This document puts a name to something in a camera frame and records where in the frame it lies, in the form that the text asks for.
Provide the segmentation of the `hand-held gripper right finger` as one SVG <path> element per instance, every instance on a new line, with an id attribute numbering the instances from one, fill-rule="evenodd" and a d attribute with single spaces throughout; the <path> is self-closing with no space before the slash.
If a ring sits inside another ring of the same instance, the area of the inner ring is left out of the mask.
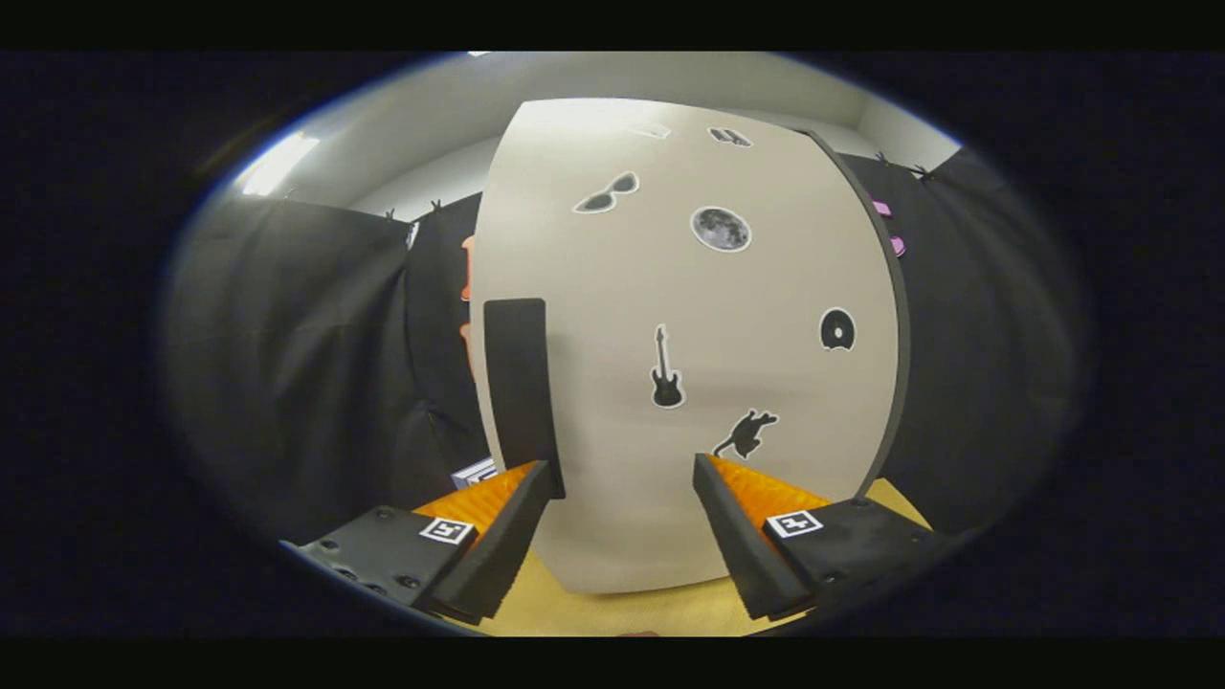
<path id="1" fill-rule="evenodd" d="M 829 501 L 709 454 L 692 485 L 753 619 L 826 622 L 931 570 L 949 537 L 866 497 Z"/>

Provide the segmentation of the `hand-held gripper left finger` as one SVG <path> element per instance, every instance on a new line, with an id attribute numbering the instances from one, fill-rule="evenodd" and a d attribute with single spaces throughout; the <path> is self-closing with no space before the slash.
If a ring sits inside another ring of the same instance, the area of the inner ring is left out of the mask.
<path id="1" fill-rule="evenodd" d="M 555 497 L 554 463 L 535 459 L 420 508 L 376 505 L 279 546 L 386 611 L 477 625 L 499 614 Z"/>

